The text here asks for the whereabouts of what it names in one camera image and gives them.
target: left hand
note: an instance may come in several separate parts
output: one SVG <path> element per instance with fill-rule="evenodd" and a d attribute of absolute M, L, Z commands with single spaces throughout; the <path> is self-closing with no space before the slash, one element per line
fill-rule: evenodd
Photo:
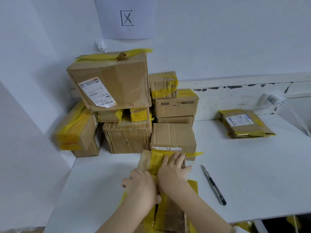
<path fill-rule="evenodd" d="M 154 205 L 161 202 L 161 196 L 157 194 L 157 187 L 148 171 L 134 169 L 129 178 L 122 180 L 122 186 L 126 187 L 127 196 L 124 201 L 141 212 L 144 217 Z"/>

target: white table surface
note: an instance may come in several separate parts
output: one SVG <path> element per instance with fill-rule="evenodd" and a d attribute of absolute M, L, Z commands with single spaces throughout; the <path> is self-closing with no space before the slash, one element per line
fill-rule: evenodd
<path fill-rule="evenodd" d="M 204 154 L 193 162 L 189 179 L 198 181 L 199 195 L 229 223 L 311 212 L 311 138 L 278 115 L 260 117 L 277 136 L 231 140 L 219 121 L 193 124 L 196 150 Z M 99 156 L 78 158 L 44 233 L 94 233 L 117 208 L 121 180 L 139 157 L 110 154 L 106 144 Z"/>

